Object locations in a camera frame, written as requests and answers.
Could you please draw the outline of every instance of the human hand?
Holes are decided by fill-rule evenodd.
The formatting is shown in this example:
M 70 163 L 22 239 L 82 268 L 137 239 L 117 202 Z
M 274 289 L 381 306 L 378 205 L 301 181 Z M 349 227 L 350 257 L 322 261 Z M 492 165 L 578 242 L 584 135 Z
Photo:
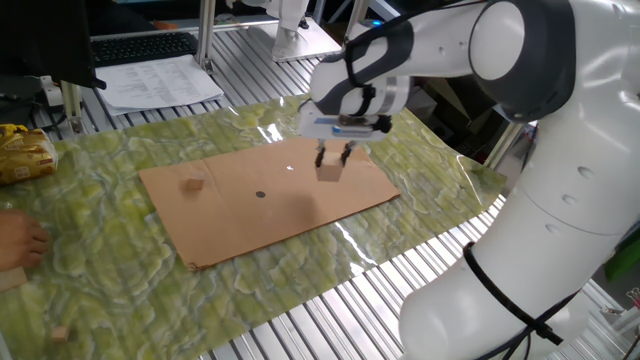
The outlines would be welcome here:
M 0 211 L 0 272 L 40 265 L 50 238 L 40 223 L 24 212 Z

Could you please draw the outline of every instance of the green marbled mat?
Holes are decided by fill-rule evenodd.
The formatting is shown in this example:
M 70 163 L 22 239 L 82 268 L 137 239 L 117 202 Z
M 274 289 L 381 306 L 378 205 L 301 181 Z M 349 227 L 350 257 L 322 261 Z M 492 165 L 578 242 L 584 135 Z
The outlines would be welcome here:
M 478 215 L 502 187 L 405 110 L 387 140 L 364 145 L 400 199 L 189 272 L 138 170 L 295 136 L 300 101 L 58 142 L 57 175 L 0 188 L 0 203 L 25 209 L 54 239 L 30 282 L 0 294 L 14 359 L 195 359 Z M 51 341 L 57 325 L 70 327 L 67 344 Z

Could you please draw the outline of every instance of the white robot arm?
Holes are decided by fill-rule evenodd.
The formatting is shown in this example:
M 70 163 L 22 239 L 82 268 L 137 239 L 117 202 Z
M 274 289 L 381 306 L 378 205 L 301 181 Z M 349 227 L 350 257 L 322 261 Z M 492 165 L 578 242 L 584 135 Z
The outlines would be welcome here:
M 541 120 L 535 154 L 471 258 L 411 294 L 400 318 L 406 360 L 485 359 L 527 330 L 514 306 L 537 319 L 560 304 L 529 337 L 526 352 L 541 358 L 583 331 L 586 304 L 572 294 L 640 218 L 640 4 L 436 3 L 321 62 L 300 132 L 321 154 L 324 140 L 384 139 L 410 75 L 473 74 L 513 121 Z

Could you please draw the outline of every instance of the yellow package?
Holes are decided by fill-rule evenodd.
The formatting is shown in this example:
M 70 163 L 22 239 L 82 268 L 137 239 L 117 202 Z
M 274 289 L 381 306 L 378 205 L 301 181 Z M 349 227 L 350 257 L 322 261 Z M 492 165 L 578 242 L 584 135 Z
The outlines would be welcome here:
M 0 125 L 0 185 L 56 172 L 58 153 L 42 130 Z

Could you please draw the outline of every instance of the cardboard sheet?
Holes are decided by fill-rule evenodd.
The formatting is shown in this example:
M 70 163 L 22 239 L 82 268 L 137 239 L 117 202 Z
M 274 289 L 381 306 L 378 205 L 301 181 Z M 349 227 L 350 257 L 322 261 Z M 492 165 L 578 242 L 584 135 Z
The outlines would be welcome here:
M 318 182 L 317 141 L 294 138 L 236 153 L 140 171 L 182 261 L 192 270 L 277 243 L 400 192 L 358 148 L 340 182 Z M 341 151 L 344 143 L 329 143 Z M 201 191 L 186 182 L 205 174 Z

